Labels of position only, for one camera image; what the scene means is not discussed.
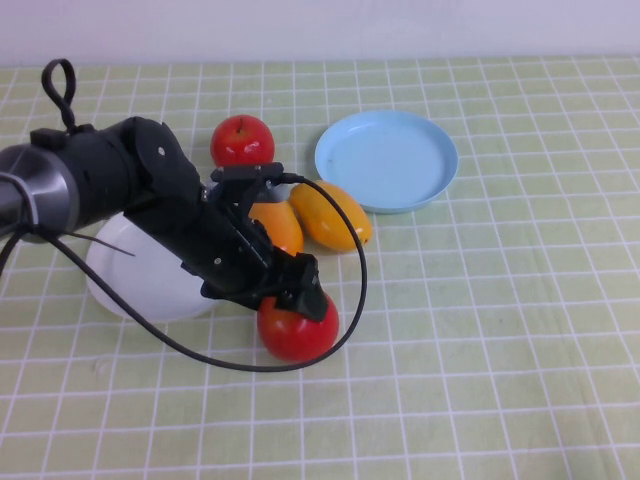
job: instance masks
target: light blue plate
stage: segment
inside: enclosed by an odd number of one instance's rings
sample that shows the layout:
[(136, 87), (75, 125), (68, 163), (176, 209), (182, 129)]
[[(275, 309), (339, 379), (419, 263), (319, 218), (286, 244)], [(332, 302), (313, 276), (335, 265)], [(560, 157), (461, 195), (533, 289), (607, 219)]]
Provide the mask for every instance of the light blue plate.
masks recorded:
[(412, 113), (357, 113), (330, 126), (315, 152), (323, 180), (363, 209), (399, 213), (444, 191), (458, 171), (458, 152), (440, 127)]

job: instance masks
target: toy fruit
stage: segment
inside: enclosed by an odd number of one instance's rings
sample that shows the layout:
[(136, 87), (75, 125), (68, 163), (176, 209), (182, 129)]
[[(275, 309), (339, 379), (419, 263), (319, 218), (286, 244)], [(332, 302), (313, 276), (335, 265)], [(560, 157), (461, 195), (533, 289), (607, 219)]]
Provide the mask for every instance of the toy fruit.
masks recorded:
[(304, 236), (298, 219), (288, 202), (254, 203), (249, 217), (258, 220), (276, 246), (294, 255), (304, 248)]
[(211, 158), (218, 167), (273, 161), (275, 143), (269, 127), (251, 115), (222, 121), (211, 136)]
[(322, 322), (299, 313), (275, 308), (275, 298), (266, 297), (258, 309), (258, 333), (271, 355), (285, 362), (306, 362), (327, 352), (339, 330), (338, 311), (325, 293), (329, 308)]
[[(347, 215), (364, 245), (371, 239), (373, 227), (362, 207), (344, 190), (333, 184), (316, 182), (333, 198)], [(289, 201), (311, 238), (332, 250), (346, 252), (356, 248), (344, 221), (319, 192), (308, 185), (296, 185)]]

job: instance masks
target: green checkered tablecloth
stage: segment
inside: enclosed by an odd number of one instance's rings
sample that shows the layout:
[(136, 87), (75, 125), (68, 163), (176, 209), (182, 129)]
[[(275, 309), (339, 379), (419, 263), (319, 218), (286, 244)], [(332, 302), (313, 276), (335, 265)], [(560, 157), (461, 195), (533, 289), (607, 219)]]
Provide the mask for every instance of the green checkered tablecloth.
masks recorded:
[[(61, 126), (40, 71), (0, 69), (0, 148)], [(99, 306), (53, 249), (21, 244), (0, 281), (1, 480), (640, 478), (639, 58), (78, 77), (79, 122), (164, 120), (203, 178), (230, 114), (263, 118), (276, 159), (316, 178), (326, 127), (384, 108), (444, 128), (460, 170), (426, 208), (372, 216), (361, 326), (301, 372), (187, 360)], [(348, 319), (357, 257), (307, 246)], [(253, 315), (230, 304), (160, 325), (203, 352), (268, 360)]]

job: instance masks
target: apple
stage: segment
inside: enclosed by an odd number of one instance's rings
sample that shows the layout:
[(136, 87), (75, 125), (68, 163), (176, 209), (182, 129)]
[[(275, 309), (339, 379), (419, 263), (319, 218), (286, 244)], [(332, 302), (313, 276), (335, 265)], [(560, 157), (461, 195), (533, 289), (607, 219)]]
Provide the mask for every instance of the apple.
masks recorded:
[(227, 118), (211, 136), (211, 158), (218, 167), (269, 163), (275, 148), (269, 127), (251, 115)]

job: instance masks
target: yellow mango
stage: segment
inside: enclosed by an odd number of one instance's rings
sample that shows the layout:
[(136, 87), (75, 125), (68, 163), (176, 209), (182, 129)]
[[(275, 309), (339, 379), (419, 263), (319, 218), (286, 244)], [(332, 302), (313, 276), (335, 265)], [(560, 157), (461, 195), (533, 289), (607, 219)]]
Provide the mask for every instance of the yellow mango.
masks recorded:
[[(362, 244), (373, 235), (373, 227), (362, 207), (340, 187), (318, 180), (316, 182), (342, 208), (353, 225)], [(356, 244), (344, 221), (333, 206), (319, 192), (300, 184), (291, 189), (289, 202), (300, 218), (304, 229), (320, 245), (340, 252), (355, 250)]]
[(304, 250), (304, 236), (289, 203), (254, 203), (249, 218), (258, 220), (267, 231), (271, 243), (295, 257)]

